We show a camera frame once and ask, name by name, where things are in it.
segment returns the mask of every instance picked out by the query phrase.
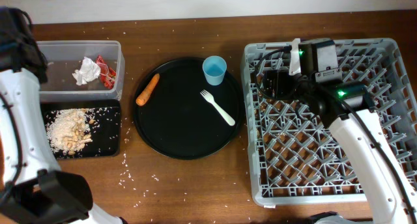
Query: crumpled paper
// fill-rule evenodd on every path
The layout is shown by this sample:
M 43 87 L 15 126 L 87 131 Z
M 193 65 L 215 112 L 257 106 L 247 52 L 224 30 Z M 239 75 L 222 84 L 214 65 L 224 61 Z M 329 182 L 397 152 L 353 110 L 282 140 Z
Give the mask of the crumpled paper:
M 77 80 L 77 85 L 84 85 L 87 82 L 98 78 L 100 67 L 88 57 L 84 57 L 80 70 L 75 70 L 72 76 Z

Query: fork handle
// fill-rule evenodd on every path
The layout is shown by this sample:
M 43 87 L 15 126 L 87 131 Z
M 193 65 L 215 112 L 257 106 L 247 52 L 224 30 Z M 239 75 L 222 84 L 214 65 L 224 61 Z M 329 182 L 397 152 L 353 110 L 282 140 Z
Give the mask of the fork handle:
M 233 120 L 232 117 L 230 117 L 229 114 L 227 114 L 222 107 L 220 107 L 216 102 L 213 102 L 212 105 L 214 106 L 214 108 L 216 108 L 216 110 L 220 113 L 220 115 L 223 117 L 223 119 L 230 125 L 230 126 L 234 126 L 235 125 L 235 120 Z

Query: wood grain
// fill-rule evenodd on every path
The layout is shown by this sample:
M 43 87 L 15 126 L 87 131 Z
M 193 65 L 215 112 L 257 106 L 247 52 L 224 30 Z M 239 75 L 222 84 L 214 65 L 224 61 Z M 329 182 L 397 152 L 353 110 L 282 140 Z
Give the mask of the wood grain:
M 126 60 L 121 153 L 110 158 L 59 163 L 64 171 L 87 179 L 99 206 L 129 223 L 300 223 L 302 218 L 331 210 L 349 219 L 368 219 L 371 212 L 367 203 L 275 209 L 257 206 L 246 174 L 249 165 L 245 126 L 225 148 L 207 158 L 181 161 L 156 153 L 132 124 L 134 93 L 148 72 L 179 57 L 220 55 L 240 82 L 239 65 L 246 44 L 283 42 L 295 37 L 393 38 L 417 91 L 417 81 L 413 80 L 417 74 L 416 28 L 417 11 L 36 25 L 37 40 L 118 40 Z M 122 164 L 123 153 L 128 167 Z M 120 175 L 127 169 L 134 181 L 127 179 L 127 173 Z M 125 188 L 118 185 L 120 179 L 126 180 Z M 9 221 L 0 217 L 0 223 Z

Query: gray plastic dish rack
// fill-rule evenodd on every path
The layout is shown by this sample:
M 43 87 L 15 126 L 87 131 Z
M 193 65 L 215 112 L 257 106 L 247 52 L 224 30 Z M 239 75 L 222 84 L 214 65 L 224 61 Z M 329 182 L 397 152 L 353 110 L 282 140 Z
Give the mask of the gray plastic dish rack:
M 390 38 L 335 40 L 343 81 L 367 85 L 385 137 L 409 182 L 417 188 L 416 99 L 397 43 Z M 296 102 L 262 98 L 254 84 L 255 65 L 290 42 L 249 44 L 240 75 L 248 123 L 248 157 L 253 200 L 264 207 L 366 201 L 349 159 L 319 117 L 303 120 Z M 259 71 L 289 68 L 289 54 L 277 53 Z M 310 118 L 308 106 L 300 115 Z

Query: black plate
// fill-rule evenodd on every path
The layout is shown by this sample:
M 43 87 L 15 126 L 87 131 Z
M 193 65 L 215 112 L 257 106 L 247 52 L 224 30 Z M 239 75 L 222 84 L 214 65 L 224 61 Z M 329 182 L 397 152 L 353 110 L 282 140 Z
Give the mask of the black plate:
M 206 82 L 204 59 L 183 58 L 154 69 L 140 83 L 133 99 L 136 130 L 157 152 L 183 160 L 211 155 L 223 148 L 236 134 L 244 115 L 240 85 L 226 72 L 223 82 Z M 135 100 L 156 74 L 160 80 L 148 102 L 139 107 Z M 209 91 L 220 107 L 236 121 L 229 126 L 200 92 Z
M 94 119 L 100 127 L 91 129 L 91 143 L 87 143 L 85 147 L 76 152 L 73 156 L 64 155 L 63 151 L 54 152 L 53 155 L 57 159 L 67 158 L 86 158 L 95 156 L 116 156 L 120 150 L 120 126 L 121 126 L 121 108 L 117 100 L 96 100 L 84 102 L 61 102 L 48 103 L 40 105 L 45 128 L 47 123 L 55 120 L 57 110 L 64 109 L 81 109 L 93 108 Z

